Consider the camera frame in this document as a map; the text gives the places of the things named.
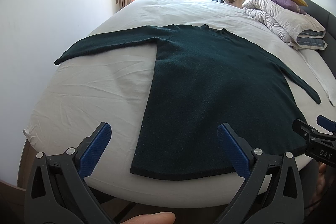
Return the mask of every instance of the bed frame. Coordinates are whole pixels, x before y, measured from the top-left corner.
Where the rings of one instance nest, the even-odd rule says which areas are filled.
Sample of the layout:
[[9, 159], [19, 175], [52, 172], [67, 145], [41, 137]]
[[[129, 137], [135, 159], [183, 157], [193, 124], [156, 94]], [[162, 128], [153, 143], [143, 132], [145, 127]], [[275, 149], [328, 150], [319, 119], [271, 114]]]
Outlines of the bed frame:
[[327, 30], [323, 40], [328, 44], [325, 50], [318, 51], [336, 78], [336, 17], [311, 0], [304, 0], [308, 7], [301, 6]]

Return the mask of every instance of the blue gripper pad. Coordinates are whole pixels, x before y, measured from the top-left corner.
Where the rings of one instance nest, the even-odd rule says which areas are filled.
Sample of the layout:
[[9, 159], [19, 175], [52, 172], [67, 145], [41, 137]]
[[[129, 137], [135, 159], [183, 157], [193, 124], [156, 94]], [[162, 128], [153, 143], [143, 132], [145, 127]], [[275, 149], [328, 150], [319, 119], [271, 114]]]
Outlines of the blue gripper pad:
[[322, 126], [323, 128], [325, 128], [326, 130], [328, 130], [329, 132], [331, 132], [335, 135], [335, 133], [336, 133], [336, 122], [331, 121], [331, 120], [329, 120], [328, 118], [326, 118], [322, 115], [317, 117], [316, 122], [319, 126]]
[[250, 161], [224, 124], [218, 127], [217, 137], [237, 174], [246, 180], [251, 174]]
[[111, 126], [107, 122], [102, 122], [90, 137], [80, 143], [75, 161], [77, 161], [77, 170], [81, 179], [92, 174], [111, 136]]

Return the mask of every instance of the mattress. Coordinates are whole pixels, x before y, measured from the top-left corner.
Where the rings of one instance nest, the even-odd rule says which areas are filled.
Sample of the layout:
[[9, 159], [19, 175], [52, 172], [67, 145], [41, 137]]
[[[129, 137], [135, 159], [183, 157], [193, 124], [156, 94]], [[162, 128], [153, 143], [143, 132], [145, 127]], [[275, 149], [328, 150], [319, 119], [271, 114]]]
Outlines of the mattress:
[[[239, 8], [208, 0], [137, 0], [90, 35], [169, 24], [207, 24], [256, 43], [281, 59], [319, 94], [322, 103], [317, 105], [287, 79], [310, 125], [326, 132], [316, 124], [317, 116], [336, 120], [336, 109], [301, 55]], [[236, 173], [186, 181], [156, 180], [129, 173], [155, 59], [156, 45], [147, 44], [65, 61], [34, 107], [24, 130], [27, 139], [37, 151], [60, 154], [76, 147], [100, 122], [108, 122], [112, 138], [94, 172], [85, 179], [89, 186], [118, 198], [162, 207], [200, 208], [229, 203], [244, 180]], [[300, 155], [296, 161], [302, 169], [310, 158]], [[266, 176], [261, 193], [269, 180], [270, 176]]]

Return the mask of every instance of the dark green sweater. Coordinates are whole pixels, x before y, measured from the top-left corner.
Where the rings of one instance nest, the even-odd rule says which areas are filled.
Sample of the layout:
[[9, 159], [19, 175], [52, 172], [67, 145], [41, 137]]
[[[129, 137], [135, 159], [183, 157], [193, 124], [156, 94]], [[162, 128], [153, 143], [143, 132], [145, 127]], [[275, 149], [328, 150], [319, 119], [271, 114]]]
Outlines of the dark green sweater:
[[157, 44], [157, 58], [131, 173], [186, 180], [234, 171], [217, 141], [223, 122], [252, 148], [303, 153], [292, 122], [305, 118], [284, 75], [319, 104], [318, 94], [281, 60], [225, 29], [169, 25], [97, 34], [55, 64], [144, 43]]

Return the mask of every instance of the sweater sleeve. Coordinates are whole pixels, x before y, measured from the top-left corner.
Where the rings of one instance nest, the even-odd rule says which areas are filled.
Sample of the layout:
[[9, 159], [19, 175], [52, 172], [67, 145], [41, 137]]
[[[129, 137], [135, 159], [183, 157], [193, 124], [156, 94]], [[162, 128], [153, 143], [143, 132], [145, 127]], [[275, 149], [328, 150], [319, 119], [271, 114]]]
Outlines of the sweater sleeve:
[[286, 75], [291, 81], [293, 81], [299, 87], [303, 88], [305, 90], [305, 92], [307, 92], [308, 95], [317, 104], [321, 103], [321, 99], [320, 99], [318, 93], [310, 85], [308, 85], [305, 81], [303, 81], [299, 76], [297, 76], [289, 67], [287, 67], [284, 64], [284, 62], [282, 62], [280, 59], [278, 59], [278, 60], [276, 60], [276, 64], [284, 75]]
[[73, 44], [55, 61], [55, 65], [59, 65], [71, 58], [98, 54], [116, 48], [157, 43], [163, 39], [169, 39], [178, 30], [179, 28], [176, 25], [166, 27], [142, 26], [128, 30], [95, 34]]

